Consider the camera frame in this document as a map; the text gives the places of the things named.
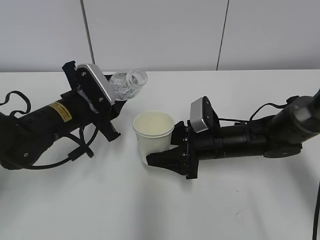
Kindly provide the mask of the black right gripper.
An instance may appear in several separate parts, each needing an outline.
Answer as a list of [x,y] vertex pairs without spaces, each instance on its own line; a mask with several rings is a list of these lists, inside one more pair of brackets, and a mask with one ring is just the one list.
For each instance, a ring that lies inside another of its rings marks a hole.
[[199,161],[219,156],[220,133],[216,135],[210,130],[196,133],[189,120],[187,125],[179,121],[174,125],[170,144],[178,147],[147,155],[147,164],[170,170],[188,180],[196,179]]

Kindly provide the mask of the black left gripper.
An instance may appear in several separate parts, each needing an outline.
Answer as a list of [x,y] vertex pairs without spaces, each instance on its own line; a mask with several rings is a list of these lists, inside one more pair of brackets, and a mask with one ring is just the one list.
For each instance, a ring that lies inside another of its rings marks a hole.
[[[115,101],[108,114],[101,114],[95,111],[95,108],[79,85],[76,67],[75,61],[67,62],[62,66],[71,90],[61,97],[71,99],[71,103],[75,105],[77,109],[77,117],[75,119],[81,127],[93,124],[109,142],[112,142],[121,135],[113,126],[112,120],[120,115],[127,100]],[[115,81],[114,74],[104,74],[104,76],[109,83]]]

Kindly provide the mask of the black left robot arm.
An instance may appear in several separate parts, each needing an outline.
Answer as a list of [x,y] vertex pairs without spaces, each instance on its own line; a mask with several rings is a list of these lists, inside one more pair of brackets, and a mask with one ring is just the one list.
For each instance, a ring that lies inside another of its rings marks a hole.
[[[0,164],[8,170],[47,170],[75,161],[82,155],[94,156],[90,148],[98,133],[112,142],[121,134],[112,125],[125,105],[118,100],[105,75],[95,64],[63,65],[71,90],[61,98],[35,111],[31,102],[18,90],[6,94],[7,104],[12,94],[21,97],[26,110],[13,110],[0,115]],[[61,138],[68,138],[78,146],[64,160],[48,165],[36,165],[40,156]]]

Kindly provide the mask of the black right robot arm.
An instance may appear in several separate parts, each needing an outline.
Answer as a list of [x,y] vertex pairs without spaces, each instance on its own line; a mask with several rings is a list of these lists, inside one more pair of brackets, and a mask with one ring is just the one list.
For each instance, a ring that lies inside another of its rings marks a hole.
[[198,177],[202,160],[263,156],[277,159],[297,155],[302,144],[320,134],[320,94],[292,96],[280,111],[260,119],[234,120],[221,126],[221,118],[203,96],[190,105],[190,119],[178,122],[170,143],[174,148],[150,153],[146,162],[185,176]]

